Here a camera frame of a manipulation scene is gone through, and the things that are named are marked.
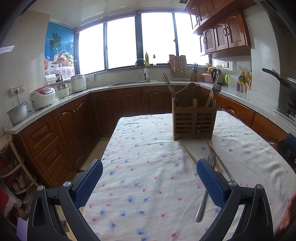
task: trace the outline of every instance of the floor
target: floor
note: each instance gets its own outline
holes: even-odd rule
[[[91,152],[91,154],[89,155],[89,157],[87,158],[87,160],[85,161],[85,163],[83,164],[83,166],[81,167],[81,170],[85,170],[94,159],[102,159],[102,156],[104,154],[104,151],[108,145],[109,140],[100,140],[99,143],[96,145],[96,147],[94,148],[94,150]],[[65,220],[65,216],[64,213],[62,211],[61,206],[56,206],[57,208],[57,212],[59,214],[59,218],[60,220]],[[69,232],[67,232],[67,236],[69,239],[76,241],[76,238],[72,232],[72,230],[69,227]]]

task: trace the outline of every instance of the window pane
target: window pane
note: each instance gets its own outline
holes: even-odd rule
[[[200,56],[200,36],[192,33],[190,15],[175,13],[178,34],[179,55],[186,56],[188,64],[205,65],[209,62],[208,55]]]
[[[137,60],[135,17],[107,23],[109,69],[135,65]]]
[[[103,24],[81,31],[78,44],[81,74],[89,74],[105,69]]]
[[[150,64],[165,64],[176,55],[173,15],[170,12],[142,13],[143,51]]]

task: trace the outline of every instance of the white countertop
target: white countertop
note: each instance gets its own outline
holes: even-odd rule
[[[172,83],[172,85],[186,85],[190,82],[172,81],[171,83]],[[204,83],[204,82],[197,82],[196,84],[199,85],[200,87],[208,89],[208,90],[210,90],[213,86],[213,84],[208,84],[208,83]],[[82,97],[84,95],[87,95],[89,93],[99,92],[99,91],[104,91],[104,90],[141,87],[141,86],[157,86],[157,85],[165,85],[165,83],[164,82],[150,82],[150,83],[136,83],[136,84],[129,84],[129,85],[119,85],[119,86],[107,85],[107,86],[101,86],[101,87],[96,87],[96,88],[92,88],[92,89],[87,89],[87,90],[79,92],[79,93],[74,93],[74,94],[70,95],[71,96],[70,98],[60,99],[44,109],[29,112],[29,116],[27,119],[25,119],[21,123],[17,124],[16,126],[10,126],[7,130],[5,130],[5,133],[15,135],[15,134],[19,133],[21,130],[23,130],[24,128],[26,128],[28,125],[30,125],[31,123],[33,123],[34,121],[39,119],[40,117],[50,113],[51,111],[55,110],[56,108],[66,104],[70,101],[73,101],[73,100],[75,100],[79,97]],[[267,119],[269,119],[270,121],[272,121],[273,123],[278,125],[286,133],[291,133],[294,136],[296,136],[296,127],[293,124],[291,124],[290,122],[288,122],[287,120],[285,120],[283,117],[281,117],[280,115],[275,113],[274,112],[274,109],[276,108],[275,106],[273,106],[263,100],[255,98],[253,96],[250,97],[249,94],[242,93],[242,92],[239,92],[235,89],[231,89],[231,88],[228,88],[225,86],[222,86],[222,90],[221,90],[220,94],[223,96],[226,96],[236,102],[239,102],[242,105],[249,107],[250,109],[263,115],[264,117],[266,117]]]

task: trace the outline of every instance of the white ceiling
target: white ceiling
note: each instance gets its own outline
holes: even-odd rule
[[[37,0],[30,10],[50,14],[50,20],[79,28],[82,25],[138,10],[183,11],[180,0]]]

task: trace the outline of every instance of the tablecloth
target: tablecloth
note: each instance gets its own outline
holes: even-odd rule
[[[199,240],[210,227],[220,208],[209,197],[202,221],[195,222],[205,188],[181,147],[197,160],[207,158],[206,139],[174,141],[172,128],[172,114],[119,120],[102,158],[103,175],[83,212],[100,240]],[[264,186],[276,230],[296,190],[290,166],[226,112],[217,112],[211,145],[239,185]],[[242,209],[224,240],[232,236]]]

